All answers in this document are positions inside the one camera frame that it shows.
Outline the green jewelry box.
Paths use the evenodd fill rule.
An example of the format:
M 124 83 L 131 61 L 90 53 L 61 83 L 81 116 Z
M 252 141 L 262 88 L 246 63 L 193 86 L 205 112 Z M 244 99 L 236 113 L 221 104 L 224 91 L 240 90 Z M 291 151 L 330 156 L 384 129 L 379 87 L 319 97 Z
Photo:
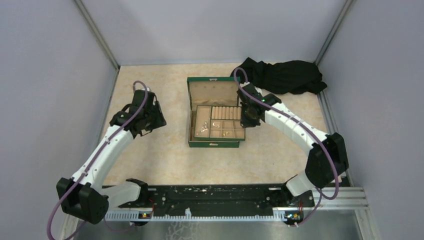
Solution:
M 188 145 L 191 148 L 238 148 L 242 141 L 199 140 L 194 138 L 197 106 L 241 107 L 238 84 L 232 77 L 188 77 L 190 117 Z

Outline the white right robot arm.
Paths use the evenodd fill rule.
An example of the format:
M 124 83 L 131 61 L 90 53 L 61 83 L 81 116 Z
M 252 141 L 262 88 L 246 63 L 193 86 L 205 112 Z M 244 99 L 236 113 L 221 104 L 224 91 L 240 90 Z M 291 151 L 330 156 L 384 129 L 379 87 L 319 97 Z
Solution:
M 287 206 L 295 206 L 303 193 L 324 188 L 349 168 L 345 141 L 339 133 L 329 134 L 311 126 L 289 110 L 279 97 L 272 93 L 262 95 L 261 89 L 251 83 L 240 85 L 237 95 L 243 128 L 261 123 L 271 125 L 307 154 L 305 169 L 283 185 L 281 199 Z

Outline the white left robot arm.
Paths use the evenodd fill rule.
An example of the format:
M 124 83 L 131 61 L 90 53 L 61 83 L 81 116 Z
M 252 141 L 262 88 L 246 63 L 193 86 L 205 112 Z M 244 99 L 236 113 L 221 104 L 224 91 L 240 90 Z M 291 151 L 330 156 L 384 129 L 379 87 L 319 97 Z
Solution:
M 148 184 L 129 178 L 104 188 L 104 181 L 121 153 L 137 137 L 164 127 L 166 120 L 156 94 L 150 88 L 135 90 L 132 102 L 109 122 L 106 133 L 83 166 L 70 178 L 61 178 L 56 190 L 64 213 L 91 224 L 107 212 L 127 203 L 144 207 L 149 203 Z

